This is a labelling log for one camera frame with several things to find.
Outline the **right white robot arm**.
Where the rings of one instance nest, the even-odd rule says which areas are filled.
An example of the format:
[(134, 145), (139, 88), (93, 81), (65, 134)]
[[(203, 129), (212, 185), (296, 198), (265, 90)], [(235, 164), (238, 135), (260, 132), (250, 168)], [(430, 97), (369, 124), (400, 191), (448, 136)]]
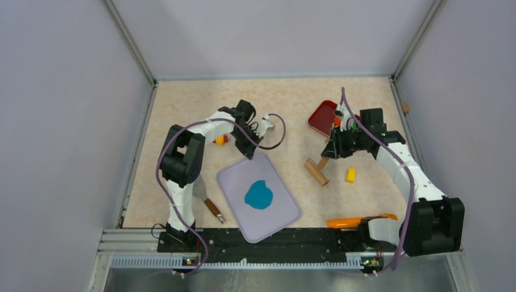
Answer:
[(381, 242), (401, 246), (411, 257), (455, 252), (461, 247), (465, 206), (436, 187), (412, 157), (406, 140), (388, 130), (381, 108), (353, 115), (339, 105), (321, 157), (348, 158), (366, 151), (383, 166), (407, 203), (404, 219), (372, 217), (358, 225), (357, 243), (365, 251)]

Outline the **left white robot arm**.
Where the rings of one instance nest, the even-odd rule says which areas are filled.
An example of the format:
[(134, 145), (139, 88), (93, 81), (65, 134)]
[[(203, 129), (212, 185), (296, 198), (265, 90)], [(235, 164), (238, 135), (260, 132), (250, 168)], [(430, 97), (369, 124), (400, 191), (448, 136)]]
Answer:
[(257, 145), (265, 133), (274, 128), (268, 115), (251, 120), (256, 115), (255, 108), (247, 101), (240, 100), (233, 108), (223, 106), (203, 123), (197, 122), (184, 129), (173, 125), (167, 134), (159, 164), (169, 197), (170, 215), (166, 231), (172, 235), (172, 244), (180, 251), (188, 251), (195, 244), (193, 228), (192, 199), (193, 184), (200, 175), (204, 148), (220, 136), (230, 134), (235, 147), (247, 159), (252, 159)]

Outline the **lavender plastic tray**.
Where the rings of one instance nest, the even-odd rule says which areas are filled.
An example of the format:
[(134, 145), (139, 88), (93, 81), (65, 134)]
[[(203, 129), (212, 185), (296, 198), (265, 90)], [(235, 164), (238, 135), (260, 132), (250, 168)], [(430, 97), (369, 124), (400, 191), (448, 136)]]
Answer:
[(248, 243), (258, 243), (301, 217), (294, 196), (265, 154), (217, 173), (220, 186)]

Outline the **blue dough piece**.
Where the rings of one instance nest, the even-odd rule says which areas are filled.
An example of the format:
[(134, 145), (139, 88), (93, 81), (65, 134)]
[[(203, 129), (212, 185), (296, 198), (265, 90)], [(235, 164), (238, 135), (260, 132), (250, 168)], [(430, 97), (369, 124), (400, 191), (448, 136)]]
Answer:
[(273, 202), (274, 194), (265, 180), (254, 182), (248, 189), (244, 202), (253, 209), (265, 210)]

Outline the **wooden rolling pin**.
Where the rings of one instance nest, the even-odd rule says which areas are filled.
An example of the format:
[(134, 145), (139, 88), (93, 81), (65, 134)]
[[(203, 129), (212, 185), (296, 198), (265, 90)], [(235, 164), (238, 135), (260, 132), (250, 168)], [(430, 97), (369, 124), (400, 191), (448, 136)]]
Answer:
[(304, 167), (321, 186), (327, 185), (330, 181), (330, 179), (324, 173), (324, 168), (327, 165), (328, 161), (329, 158), (327, 157), (321, 158), (317, 163), (311, 158), (308, 158), (304, 163)]

